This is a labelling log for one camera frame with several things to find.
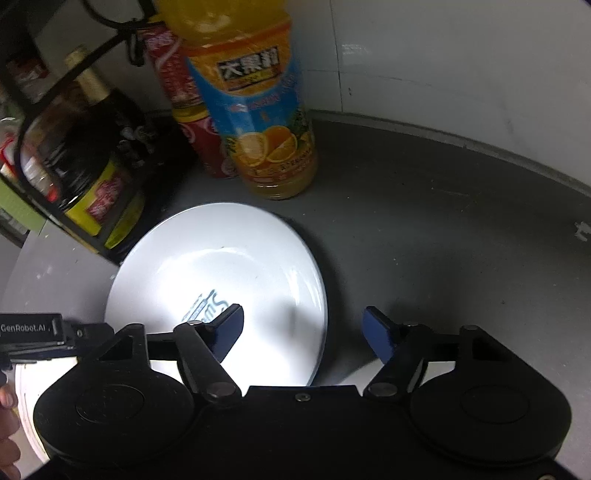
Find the human finger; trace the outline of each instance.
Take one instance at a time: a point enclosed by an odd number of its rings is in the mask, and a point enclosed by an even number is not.
[[[21,480],[21,473],[14,465],[0,467],[0,470],[2,470],[10,480]]]
[[[0,440],[7,439],[16,433],[20,424],[18,417],[12,410],[0,408]]]
[[[4,408],[14,408],[18,405],[18,398],[12,384],[0,387],[0,405]]]
[[[0,442],[0,466],[9,466],[19,460],[21,451],[11,439]]]

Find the white wall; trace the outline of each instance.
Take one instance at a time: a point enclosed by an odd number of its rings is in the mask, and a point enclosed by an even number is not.
[[[8,278],[12,273],[14,265],[17,263],[18,254],[20,252],[20,248],[7,240],[6,237],[0,233],[0,299],[4,294]]]
[[[130,4],[109,8],[125,19]],[[472,138],[591,186],[591,8],[583,0],[288,6],[309,108]],[[109,33],[67,0],[37,41],[59,72],[69,50],[82,41],[97,46]],[[125,65],[121,50],[100,66],[144,109],[167,108],[149,67]]]

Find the orange juice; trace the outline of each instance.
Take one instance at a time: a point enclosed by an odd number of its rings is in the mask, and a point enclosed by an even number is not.
[[[226,152],[270,199],[296,195],[317,169],[282,0],[160,0]]]

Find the jar label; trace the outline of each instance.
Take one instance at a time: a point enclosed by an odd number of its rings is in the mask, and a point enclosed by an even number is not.
[[[100,227],[111,207],[119,198],[126,185],[129,185],[129,175],[119,168],[113,160],[100,174],[90,189],[68,209],[66,215],[91,235],[98,235]],[[109,249],[117,246],[138,222],[144,210],[144,195],[135,195],[127,208],[121,214],[117,225],[109,235],[105,246]]]

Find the white plate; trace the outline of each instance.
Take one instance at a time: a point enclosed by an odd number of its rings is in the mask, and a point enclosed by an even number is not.
[[[147,333],[171,332],[232,303],[244,308],[244,330],[222,366],[243,394],[309,384],[326,333],[322,277],[301,238],[258,208],[212,203],[156,226],[122,264],[105,320],[115,330],[139,322]]]
[[[75,365],[76,358],[74,357],[17,365],[15,368],[14,382],[18,397],[18,416],[31,448],[43,463],[48,462],[49,457],[33,426],[33,410],[41,394]]]

